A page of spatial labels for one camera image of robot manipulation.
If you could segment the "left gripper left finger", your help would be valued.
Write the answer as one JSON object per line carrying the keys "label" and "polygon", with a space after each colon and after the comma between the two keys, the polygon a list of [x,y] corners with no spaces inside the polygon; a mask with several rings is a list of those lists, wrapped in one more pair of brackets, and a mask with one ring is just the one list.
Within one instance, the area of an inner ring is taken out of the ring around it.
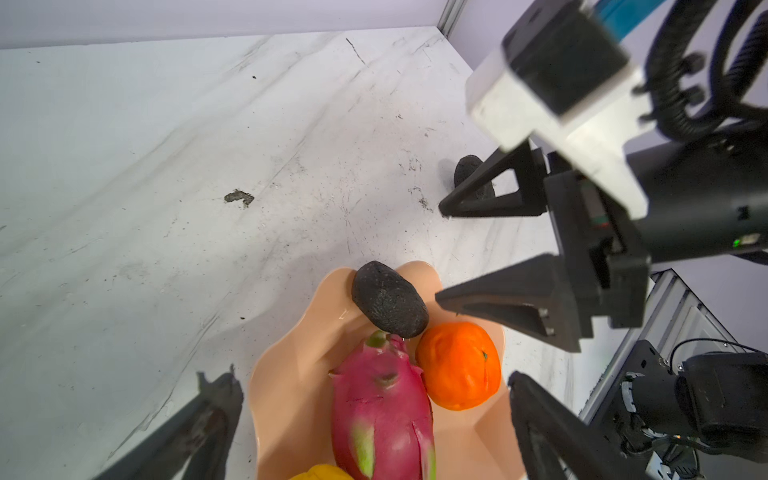
{"label": "left gripper left finger", "polygon": [[223,479],[244,392],[230,370],[213,381],[199,372],[198,395],[100,479]]}

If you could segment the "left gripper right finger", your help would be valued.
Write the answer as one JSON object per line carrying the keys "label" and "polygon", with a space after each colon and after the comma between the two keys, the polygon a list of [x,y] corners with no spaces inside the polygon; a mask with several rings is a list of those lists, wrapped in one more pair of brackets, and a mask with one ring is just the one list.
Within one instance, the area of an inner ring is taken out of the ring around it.
{"label": "left gripper right finger", "polygon": [[509,379],[511,420],[530,479],[646,479],[645,470],[613,451],[530,376]]}

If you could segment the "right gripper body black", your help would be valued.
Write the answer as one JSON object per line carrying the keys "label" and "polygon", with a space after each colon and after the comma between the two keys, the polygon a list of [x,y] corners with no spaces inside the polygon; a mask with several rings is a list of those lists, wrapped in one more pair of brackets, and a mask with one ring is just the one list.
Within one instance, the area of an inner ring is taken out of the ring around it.
{"label": "right gripper body black", "polygon": [[624,207],[567,165],[557,152],[546,155],[548,210],[566,273],[568,299],[584,330],[594,317],[614,329],[643,324],[650,254]]}

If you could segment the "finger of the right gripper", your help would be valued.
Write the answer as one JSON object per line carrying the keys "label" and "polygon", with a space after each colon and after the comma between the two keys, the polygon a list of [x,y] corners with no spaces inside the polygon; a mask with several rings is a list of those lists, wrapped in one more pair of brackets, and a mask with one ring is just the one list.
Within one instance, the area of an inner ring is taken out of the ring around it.
{"label": "finger of the right gripper", "polygon": [[[537,217],[547,211],[543,185],[547,167],[540,149],[525,141],[509,152],[497,149],[482,161],[480,168],[441,200],[439,211],[442,216]],[[492,183],[495,198],[467,200],[487,182]]]}
{"label": "finger of the right gripper", "polygon": [[581,351],[576,300],[561,257],[542,254],[435,294],[450,312],[489,320],[570,353]]}

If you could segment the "orange tangerine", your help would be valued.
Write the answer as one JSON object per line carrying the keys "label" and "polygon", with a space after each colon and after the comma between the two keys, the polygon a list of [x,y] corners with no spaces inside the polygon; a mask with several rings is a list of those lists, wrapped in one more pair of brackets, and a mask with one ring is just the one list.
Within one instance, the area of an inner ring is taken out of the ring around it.
{"label": "orange tangerine", "polygon": [[489,334],[471,322],[427,329],[416,348],[427,393],[438,406],[463,411],[483,404],[501,385],[501,363]]}

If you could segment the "yellow pear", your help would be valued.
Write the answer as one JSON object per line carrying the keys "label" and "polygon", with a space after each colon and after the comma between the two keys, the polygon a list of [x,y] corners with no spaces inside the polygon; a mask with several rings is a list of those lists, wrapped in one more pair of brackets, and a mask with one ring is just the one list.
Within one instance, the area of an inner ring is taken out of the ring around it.
{"label": "yellow pear", "polygon": [[353,477],[337,466],[319,464],[291,477],[290,480],[353,480]]}

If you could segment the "pink dragon fruit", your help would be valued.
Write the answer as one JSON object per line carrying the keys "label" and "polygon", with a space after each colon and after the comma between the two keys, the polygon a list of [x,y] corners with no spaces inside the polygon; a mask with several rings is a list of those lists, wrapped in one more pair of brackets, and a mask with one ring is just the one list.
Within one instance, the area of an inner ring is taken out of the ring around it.
{"label": "pink dragon fruit", "polygon": [[336,464],[354,479],[435,479],[434,418],[404,340],[376,331],[329,372]]}

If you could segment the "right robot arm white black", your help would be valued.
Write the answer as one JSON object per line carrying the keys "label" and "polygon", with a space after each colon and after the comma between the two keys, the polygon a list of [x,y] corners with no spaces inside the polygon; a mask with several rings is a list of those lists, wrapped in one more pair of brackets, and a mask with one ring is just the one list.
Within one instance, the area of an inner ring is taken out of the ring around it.
{"label": "right robot arm white black", "polygon": [[439,205],[446,217],[548,214],[558,253],[440,291],[440,307],[576,352],[603,316],[637,328],[655,262],[767,246],[767,111],[744,98],[767,62],[767,5],[677,1],[643,65],[621,40],[654,1],[535,1],[470,76],[497,150]]}

